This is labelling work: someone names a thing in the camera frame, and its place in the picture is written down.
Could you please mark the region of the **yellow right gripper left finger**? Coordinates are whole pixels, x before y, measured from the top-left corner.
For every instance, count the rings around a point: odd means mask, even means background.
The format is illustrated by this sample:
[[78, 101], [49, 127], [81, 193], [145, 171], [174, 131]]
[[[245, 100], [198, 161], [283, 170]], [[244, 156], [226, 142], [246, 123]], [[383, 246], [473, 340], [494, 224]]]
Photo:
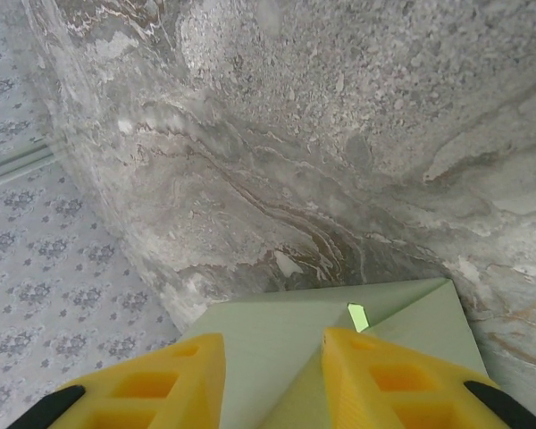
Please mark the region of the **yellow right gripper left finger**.
[[226, 360], [219, 333], [177, 342], [47, 394], [22, 428], [217, 428]]

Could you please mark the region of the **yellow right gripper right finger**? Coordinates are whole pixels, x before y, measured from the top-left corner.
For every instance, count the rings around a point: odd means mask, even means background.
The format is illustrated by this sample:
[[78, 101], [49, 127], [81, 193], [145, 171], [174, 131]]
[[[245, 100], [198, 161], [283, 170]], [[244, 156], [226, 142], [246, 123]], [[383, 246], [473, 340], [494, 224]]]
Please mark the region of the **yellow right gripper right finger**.
[[490, 378], [347, 328], [322, 339], [334, 428], [536, 428], [536, 416]]

